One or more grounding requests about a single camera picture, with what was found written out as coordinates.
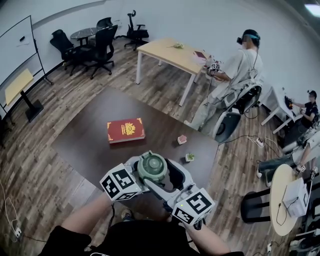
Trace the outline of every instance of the round wooden table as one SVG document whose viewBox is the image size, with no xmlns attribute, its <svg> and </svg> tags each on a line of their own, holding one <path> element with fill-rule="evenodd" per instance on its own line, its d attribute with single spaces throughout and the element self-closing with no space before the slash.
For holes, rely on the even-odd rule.
<svg viewBox="0 0 320 256">
<path fill-rule="evenodd" d="M 287 185 L 297 179 L 293 169 L 280 165 L 272 178 L 271 188 L 260 192 L 249 192 L 241 203 L 241 217 L 245 223 L 271 221 L 274 231 L 279 236 L 287 235 L 295 226 L 297 217 L 291 217 L 282 202 Z M 270 194 L 269 202 L 263 202 L 262 196 Z M 269 216 L 261 216 L 262 209 L 269 207 Z"/>
</svg>

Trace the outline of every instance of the white table leg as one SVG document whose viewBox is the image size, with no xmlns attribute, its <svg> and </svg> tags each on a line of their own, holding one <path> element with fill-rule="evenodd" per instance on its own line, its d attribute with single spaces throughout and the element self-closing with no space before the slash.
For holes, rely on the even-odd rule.
<svg viewBox="0 0 320 256">
<path fill-rule="evenodd" d="M 280 110 L 280 107 L 278 106 L 274 111 L 270 113 L 270 115 L 261 123 L 262 126 L 264 126 L 278 111 Z"/>
<path fill-rule="evenodd" d="M 187 97 L 187 95 L 188 95 L 188 93 L 189 93 L 189 91 L 190 91 L 190 88 L 191 88 L 191 86 L 192 86 L 195 78 L 196 78 L 196 75 L 195 75 L 195 74 L 192 74 L 191 77 L 190 77 L 190 80 L 189 80 L 189 82 L 188 82 L 188 84 L 187 84 L 187 86 L 186 86 L 186 88 L 185 88 L 185 90 L 184 90 L 184 93 L 183 93 L 183 95 L 182 95 L 182 98 L 181 98 L 181 100 L 180 100 L 180 103 L 179 103 L 179 106 L 180 106 L 180 107 L 182 107 L 182 105 L 184 104 L 185 99 L 186 99 L 186 97 Z"/>
<path fill-rule="evenodd" d="M 262 104 L 266 103 L 267 99 L 269 98 L 269 96 L 271 95 L 272 93 L 272 87 L 270 87 L 270 90 L 265 94 L 265 96 L 260 100 L 260 103 L 259 103 L 259 107 L 262 106 Z"/>
<path fill-rule="evenodd" d="M 142 52 L 138 52 L 138 63 L 136 64 L 136 80 L 135 83 L 138 85 L 140 84 L 141 78 L 141 64 L 142 64 Z"/>
<path fill-rule="evenodd" d="M 199 79 L 200 75 L 201 75 L 201 71 L 196 75 L 196 77 L 194 79 L 195 83 L 198 82 L 198 79 Z"/>
<path fill-rule="evenodd" d="M 287 124 L 289 124 L 289 122 L 291 122 L 292 119 L 289 118 L 287 121 L 285 121 L 283 124 L 281 124 L 277 129 L 275 129 L 272 133 L 276 134 L 277 132 L 279 132 L 283 127 L 285 127 Z"/>
</svg>

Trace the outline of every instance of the black shirt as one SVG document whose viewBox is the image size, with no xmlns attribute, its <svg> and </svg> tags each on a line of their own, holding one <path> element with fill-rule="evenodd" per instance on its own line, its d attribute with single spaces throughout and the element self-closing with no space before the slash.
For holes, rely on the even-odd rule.
<svg viewBox="0 0 320 256">
<path fill-rule="evenodd" d="M 85 251 L 91 243 L 90 236 L 75 233 L 61 226 L 51 232 L 39 256 L 196 256 L 187 240 L 184 227 L 174 223 L 152 220 L 135 220 L 113 225 L 101 245 Z M 228 256 L 244 256 L 242 252 L 232 252 Z"/>
<path fill-rule="evenodd" d="M 318 106 L 317 106 L 317 103 L 314 102 L 314 103 L 311 103 L 311 102 L 308 102 L 305 104 L 305 114 L 307 116 L 311 116 L 311 114 L 314 114 L 316 115 L 318 113 Z M 301 124 L 303 124 L 304 127 L 306 128 L 310 128 L 312 126 L 312 122 L 310 122 L 308 119 L 306 119 L 305 117 L 302 117 L 301 119 Z"/>
</svg>

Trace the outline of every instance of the black chair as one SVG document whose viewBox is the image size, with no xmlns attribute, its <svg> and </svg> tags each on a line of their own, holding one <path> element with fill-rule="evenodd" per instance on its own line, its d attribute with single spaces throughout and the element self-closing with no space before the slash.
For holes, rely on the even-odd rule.
<svg viewBox="0 0 320 256">
<path fill-rule="evenodd" d="M 7 128 L 6 126 L 7 123 L 4 120 L 2 120 L 2 117 L 0 115 L 0 146 L 4 149 L 6 148 L 3 143 L 4 135 L 6 134 L 6 132 L 12 131 L 10 128 Z"/>
<path fill-rule="evenodd" d="M 99 68 L 103 68 L 109 71 L 109 75 L 112 75 L 112 72 L 109 68 L 105 66 L 105 64 L 112 63 L 112 66 L 115 66 L 113 61 L 109 61 L 114 55 L 115 49 L 112 45 L 115 34 L 117 32 L 118 25 L 115 25 L 110 28 L 101 29 L 95 34 L 96 46 L 86 53 L 86 61 L 96 62 L 91 66 L 86 67 L 88 70 L 91 67 L 95 67 L 90 79 L 94 78 L 94 74 Z"/>
<path fill-rule="evenodd" d="M 52 35 L 53 38 L 50 40 L 50 44 L 61 52 L 61 58 L 65 62 L 70 62 L 68 65 L 64 66 L 64 70 L 67 70 L 67 67 L 69 66 L 73 66 L 70 76 L 72 76 L 73 71 L 77 66 L 82 65 L 87 67 L 87 65 L 83 63 L 83 55 L 86 52 L 83 46 L 74 47 L 61 29 L 56 30 Z"/>
<path fill-rule="evenodd" d="M 128 32 L 126 33 L 126 37 L 131 39 L 131 42 L 126 43 L 124 45 L 124 48 L 126 48 L 126 46 L 128 45 L 135 45 L 133 50 L 135 51 L 137 49 L 138 45 L 144 45 L 145 42 L 142 40 L 143 38 L 148 38 L 149 34 L 148 34 L 148 30 L 146 29 L 141 29 L 141 27 L 144 27 L 145 25 L 143 24 L 139 24 L 138 29 L 134 30 L 134 24 L 132 22 L 132 17 L 136 16 L 137 12 L 135 10 L 133 10 L 133 13 L 128 13 L 127 15 L 129 16 L 130 19 L 130 25 Z"/>
<path fill-rule="evenodd" d="M 97 30 L 102 30 L 105 28 L 111 28 L 113 26 L 111 22 L 111 17 L 103 18 L 98 21 L 96 24 L 96 29 Z"/>
</svg>

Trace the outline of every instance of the white t-shirt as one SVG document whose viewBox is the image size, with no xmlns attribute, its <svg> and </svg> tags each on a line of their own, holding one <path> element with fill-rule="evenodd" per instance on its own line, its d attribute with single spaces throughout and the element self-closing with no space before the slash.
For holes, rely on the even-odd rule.
<svg viewBox="0 0 320 256">
<path fill-rule="evenodd" d="M 310 154 L 306 158 L 306 162 L 311 161 L 314 158 L 320 157 L 320 131 L 315 133 L 310 139 L 308 139 L 307 144 L 310 145 Z M 301 157 L 305 149 L 302 146 L 299 146 L 293 153 L 292 159 L 295 164 L 299 164 Z"/>
<path fill-rule="evenodd" d="M 257 54 L 258 53 L 252 49 L 239 49 L 234 56 L 228 59 L 221 66 L 221 71 L 223 71 L 231 81 L 219 83 L 217 88 L 213 91 L 213 98 L 218 97 L 221 100 L 221 98 L 225 96 L 229 86 L 236 85 L 250 79 L 249 70 L 256 70 L 253 71 L 251 75 L 254 79 L 258 80 L 259 76 L 262 74 L 264 65 L 260 55 Z"/>
</svg>

